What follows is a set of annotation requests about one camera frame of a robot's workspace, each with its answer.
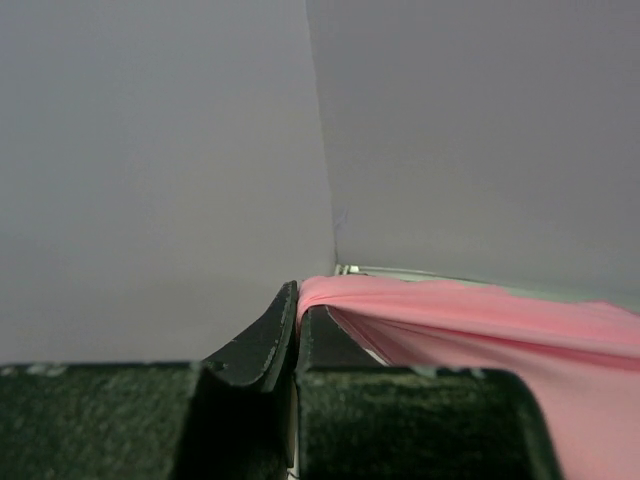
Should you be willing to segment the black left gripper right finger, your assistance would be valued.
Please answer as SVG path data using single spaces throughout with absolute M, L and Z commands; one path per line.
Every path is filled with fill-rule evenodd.
M 325 306 L 296 368 L 303 479 L 561 479 L 544 416 L 504 370 L 384 366 Z

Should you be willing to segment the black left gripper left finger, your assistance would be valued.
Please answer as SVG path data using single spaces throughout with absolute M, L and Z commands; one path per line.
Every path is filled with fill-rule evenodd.
M 5 364 L 5 479 L 284 479 L 298 286 L 202 360 Z

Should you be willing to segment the pink pillowcase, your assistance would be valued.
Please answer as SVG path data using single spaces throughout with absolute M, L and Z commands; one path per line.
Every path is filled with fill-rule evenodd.
M 517 374 L 546 417 L 570 479 L 639 475 L 639 316 L 597 301 L 519 296 L 493 285 L 313 277 L 299 314 L 325 306 L 389 365 Z

